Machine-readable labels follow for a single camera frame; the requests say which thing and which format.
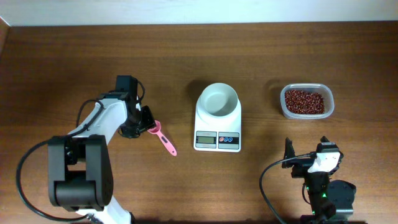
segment measuring scoop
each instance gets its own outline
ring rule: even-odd
[[[171,144],[171,142],[160,131],[160,129],[162,128],[161,125],[160,125],[160,122],[155,120],[155,124],[156,124],[156,127],[148,129],[148,132],[151,133],[151,134],[156,134],[159,137],[160,141],[163,143],[164,147],[166,147],[168,152],[171,155],[176,156],[177,155],[177,151],[175,150],[173,144]]]

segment red beans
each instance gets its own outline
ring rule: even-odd
[[[297,114],[323,114],[325,106],[319,93],[290,90],[285,93],[287,109]]]

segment digital kitchen scale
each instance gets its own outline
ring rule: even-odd
[[[214,83],[200,95],[195,110],[193,148],[198,151],[241,150],[241,102],[235,90]]]

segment clear food container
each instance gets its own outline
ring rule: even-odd
[[[323,114],[297,114],[290,112],[286,107],[285,93],[289,90],[300,90],[315,92],[321,94],[323,98],[323,105],[325,106],[325,112]],[[288,119],[323,119],[329,117],[335,109],[335,102],[333,101],[333,95],[330,89],[323,84],[315,83],[297,83],[285,86],[280,93],[280,104],[284,116]]]

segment cable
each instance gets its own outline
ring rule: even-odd
[[[84,109],[84,107],[86,106],[86,104],[89,103],[89,102],[97,102],[97,103],[99,103],[99,105],[101,106],[101,107],[99,108],[100,112],[104,109],[104,104],[102,104],[101,101],[99,101],[99,100],[86,100],[86,101],[80,106],[79,113],[77,114],[76,128],[79,127],[79,120],[80,120],[81,112],[83,111],[83,109]],[[94,115],[93,119],[90,120],[91,123],[90,123],[90,122],[89,122],[90,124],[87,123],[88,126],[90,126],[90,125],[95,121],[95,119],[98,117],[98,115],[97,115],[97,113]]]
[[[102,104],[102,102],[100,102],[99,100],[87,100],[82,104],[82,107],[80,108],[79,114],[78,114],[78,120],[80,118],[80,114],[81,111],[83,110],[84,106],[88,103],[88,102],[92,102],[95,101],[97,103],[99,103],[101,105],[101,108],[95,113],[95,115],[93,116],[93,118],[83,126],[83,128],[81,128],[79,131],[71,133],[71,134],[67,134],[65,136],[59,136],[59,138],[70,138],[73,136],[76,136],[78,134],[83,133],[84,131],[86,131],[88,129],[88,127],[90,127],[91,124],[94,123],[95,119],[100,115],[100,113],[104,110],[104,104]],[[78,217],[78,218],[60,218],[60,217],[55,217],[52,215],[49,215],[41,210],[39,210],[38,208],[34,207],[29,200],[26,198],[24,191],[22,189],[22,184],[21,184],[21,172],[22,172],[22,166],[24,165],[25,160],[34,152],[36,151],[36,149],[46,145],[49,143],[49,139],[46,141],[42,141],[38,144],[36,144],[35,146],[33,146],[31,149],[29,149],[20,159],[18,166],[17,166],[17,174],[16,174],[16,185],[17,185],[17,191],[19,196],[21,197],[22,202],[26,205],[26,207],[28,207],[30,210],[32,210],[34,213],[40,215],[41,217],[47,218],[49,220],[52,221],[58,221],[58,222],[76,222],[76,221],[80,221],[83,219],[86,219],[88,217],[87,215],[84,215],[82,217]]]
[[[144,85],[142,84],[142,82],[140,82],[139,80],[137,80],[137,82],[142,88],[142,96],[138,98],[137,103],[141,103],[142,99],[144,99],[144,96],[145,96],[145,88],[144,88]],[[117,92],[117,91],[119,91],[119,90],[111,90],[108,93],[114,93],[114,92]]]
[[[138,99],[138,103],[141,103],[142,99],[144,99],[144,96],[145,96],[145,88],[144,88],[144,85],[142,84],[142,82],[140,82],[138,80],[137,80],[137,82],[142,88],[142,96]]]
[[[279,216],[279,214],[276,212],[276,210],[274,209],[274,207],[271,205],[271,203],[270,203],[270,201],[268,200],[266,194],[264,193],[264,189],[262,188],[262,179],[263,179],[263,177],[264,177],[264,174],[267,172],[267,170],[269,170],[269,169],[270,169],[271,167],[273,167],[274,165],[281,164],[281,163],[283,163],[283,162],[290,161],[290,160],[292,160],[292,159],[298,159],[298,158],[302,158],[302,157],[310,157],[310,155],[311,155],[311,154],[308,153],[308,154],[299,155],[299,156],[295,156],[295,157],[288,158],[288,159],[279,160],[279,161],[274,162],[273,164],[269,165],[269,166],[268,166],[266,169],[264,169],[264,171],[262,171],[262,173],[261,173],[259,183],[260,183],[260,191],[261,191],[262,197],[264,198],[264,200],[265,200],[266,203],[268,204],[269,209],[271,209],[271,211],[274,213],[274,215],[276,216],[276,218],[277,218],[282,224],[286,224],[286,222],[282,219],[282,217]]]
[[[133,136],[133,135],[127,135],[127,134],[123,134],[121,132],[121,129],[118,129],[118,134],[124,138],[128,138],[128,139],[132,139],[132,138],[138,138],[140,136],[139,130],[136,131],[136,133],[138,133],[138,136]]]
[[[311,205],[311,203],[308,202],[307,199],[305,198],[304,189],[305,189],[305,183],[303,183],[303,189],[301,190],[301,193],[302,193],[302,195],[303,195],[304,201],[305,201],[307,204]]]

